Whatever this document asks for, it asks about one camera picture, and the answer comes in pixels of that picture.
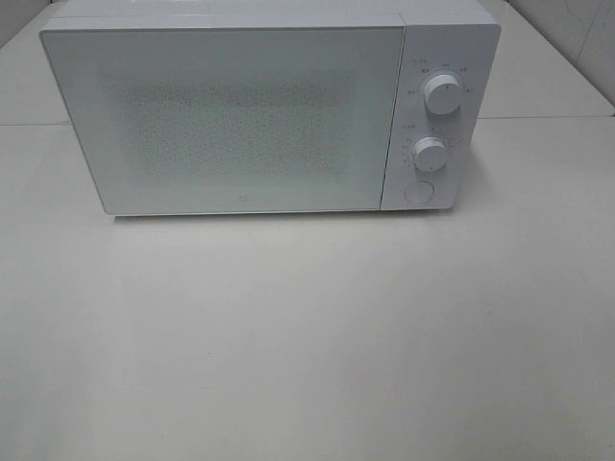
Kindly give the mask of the round white door button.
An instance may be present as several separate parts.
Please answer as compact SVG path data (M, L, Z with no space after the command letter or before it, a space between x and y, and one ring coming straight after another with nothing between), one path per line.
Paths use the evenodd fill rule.
M405 190L405 199L416 205L424 205L433 198L434 186L431 182L417 181L411 183Z

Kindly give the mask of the white microwave knob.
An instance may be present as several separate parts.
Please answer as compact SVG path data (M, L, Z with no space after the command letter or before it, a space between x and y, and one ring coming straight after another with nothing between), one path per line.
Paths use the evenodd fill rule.
M457 110L462 92L462 81L450 71L436 73L423 83L425 106L435 115L447 115Z
M419 171L431 173L441 169L448 159L445 141L437 136L419 139L412 147L412 159Z

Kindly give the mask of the white microwave door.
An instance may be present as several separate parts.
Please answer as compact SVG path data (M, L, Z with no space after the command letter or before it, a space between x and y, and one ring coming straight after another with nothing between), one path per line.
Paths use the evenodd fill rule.
M380 206L400 27L40 38L110 215Z

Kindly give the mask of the white microwave oven body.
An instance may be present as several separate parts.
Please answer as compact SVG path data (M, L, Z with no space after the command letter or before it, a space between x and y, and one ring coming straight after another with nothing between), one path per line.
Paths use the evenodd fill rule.
M477 1L70 1L39 38L46 31L384 27L402 28L404 38L381 203L375 210L343 211L450 208L501 35L500 25ZM459 77L463 92L457 110L435 115L425 106L423 83L443 71ZM416 169L412 159L412 147L426 136L442 138L448 149L446 164L431 173ZM404 196L417 181L434 186L424 205Z

